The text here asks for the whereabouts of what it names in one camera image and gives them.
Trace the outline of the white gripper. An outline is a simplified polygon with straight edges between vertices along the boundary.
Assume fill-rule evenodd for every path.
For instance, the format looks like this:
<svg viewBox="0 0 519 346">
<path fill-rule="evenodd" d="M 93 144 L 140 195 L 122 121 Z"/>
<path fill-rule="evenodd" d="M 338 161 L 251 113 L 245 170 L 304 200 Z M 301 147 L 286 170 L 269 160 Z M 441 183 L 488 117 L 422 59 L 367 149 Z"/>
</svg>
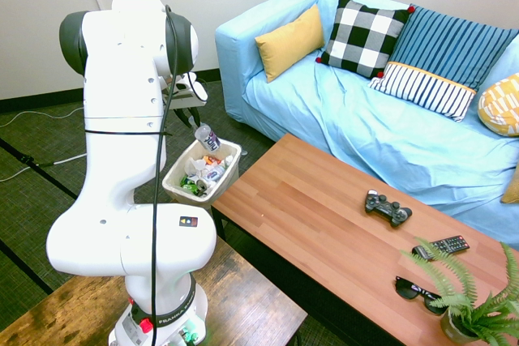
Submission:
<svg viewBox="0 0 519 346">
<path fill-rule="evenodd" d="M 197 80 L 195 72 L 187 72 L 177 77 L 177 98 L 191 99 L 195 103 L 206 103 L 208 94 L 204 86 Z M 184 124 L 190 124 L 192 127 L 200 127 L 201 121 L 199 111 L 196 107 L 188 108 L 191 116 L 188 118 L 183 109 L 176 109 L 176 115 Z"/>
</svg>

